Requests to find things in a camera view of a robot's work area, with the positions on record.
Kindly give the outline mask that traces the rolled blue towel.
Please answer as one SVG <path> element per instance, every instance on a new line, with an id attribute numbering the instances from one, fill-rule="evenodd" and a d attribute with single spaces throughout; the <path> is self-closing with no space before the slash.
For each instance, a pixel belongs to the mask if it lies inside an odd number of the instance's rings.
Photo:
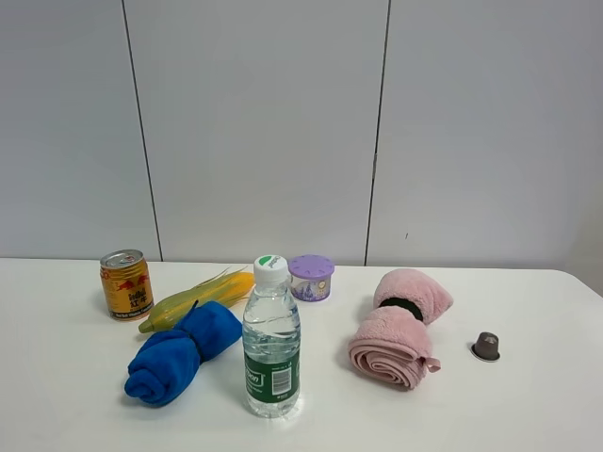
<path id="1" fill-rule="evenodd" d="M 195 302 L 170 330 L 154 333 L 127 366 L 127 396 L 162 407 L 181 395 L 200 366 L 236 343 L 242 324 L 216 301 Z"/>

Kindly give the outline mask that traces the gold Red Bull can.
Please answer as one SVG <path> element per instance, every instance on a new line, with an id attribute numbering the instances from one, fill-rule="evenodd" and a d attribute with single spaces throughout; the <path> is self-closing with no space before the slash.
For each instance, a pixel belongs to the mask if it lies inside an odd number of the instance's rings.
<path id="1" fill-rule="evenodd" d="M 129 321 L 154 307 L 149 269 L 140 250 L 117 250 L 100 259 L 100 277 L 109 315 Z"/>

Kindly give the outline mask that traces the purple air freshener jar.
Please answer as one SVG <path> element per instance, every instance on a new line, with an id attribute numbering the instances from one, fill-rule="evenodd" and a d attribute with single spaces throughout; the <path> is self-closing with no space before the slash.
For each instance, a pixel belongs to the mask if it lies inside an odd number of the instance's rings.
<path id="1" fill-rule="evenodd" d="M 288 262 L 291 275 L 291 293 L 301 301 L 321 301 L 331 294 L 334 263 L 315 254 L 297 256 Z"/>

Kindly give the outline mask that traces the brown coffee capsule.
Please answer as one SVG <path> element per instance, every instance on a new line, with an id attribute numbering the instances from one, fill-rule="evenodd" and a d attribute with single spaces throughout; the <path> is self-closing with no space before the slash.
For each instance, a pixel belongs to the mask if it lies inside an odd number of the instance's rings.
<path id="1" fill-rule="evenodd" d="M 477 359 L 494 363 L 500 358 L 498 337 L 489 331 L 483 331 L 470 347 L 470 351 Z"/>

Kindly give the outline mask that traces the rolled pink towel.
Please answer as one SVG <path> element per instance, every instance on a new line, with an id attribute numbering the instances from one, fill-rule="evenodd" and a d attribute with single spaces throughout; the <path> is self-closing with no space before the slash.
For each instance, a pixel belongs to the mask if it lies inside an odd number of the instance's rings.
<path id="1" fill-rule="evenodd" d="M 373 310 L 349 341 L 351 363 L 369 377 L 415 389 L 441 368 L 427 327 L 452 304 L 451 294 L 417 269 L 386 273 L 375 290 Z"/>

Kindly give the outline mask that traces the yellow toy corn cob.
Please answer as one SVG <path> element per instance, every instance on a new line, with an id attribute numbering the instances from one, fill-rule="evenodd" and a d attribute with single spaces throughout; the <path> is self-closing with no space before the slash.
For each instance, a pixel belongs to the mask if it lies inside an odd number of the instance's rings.
<path id="1" fill-rule="evenodd" d="M 168 296 L 159 301 L 149 312 L 146 320 L 139 324 L 141 334 L 166 331 L 180 321 L 197 304 L 203 306 L 209 301 L 231 308 L 247 299 L 254 286 L 251 272 L 243 269 L 219 275 L 201 282 L 194 287 Z"/>

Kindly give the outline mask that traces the clear plastic water bottle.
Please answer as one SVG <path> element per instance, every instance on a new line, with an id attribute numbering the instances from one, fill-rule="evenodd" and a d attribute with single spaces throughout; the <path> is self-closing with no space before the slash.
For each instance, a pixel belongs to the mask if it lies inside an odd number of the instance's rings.
<path id="1" fill-rule="evenodd" d="M 258 257 L 253 276 L 242 320 L 246 394 L 256 415 L 278 418 L 299 397 L 301 321 L 284 257 Z"/>

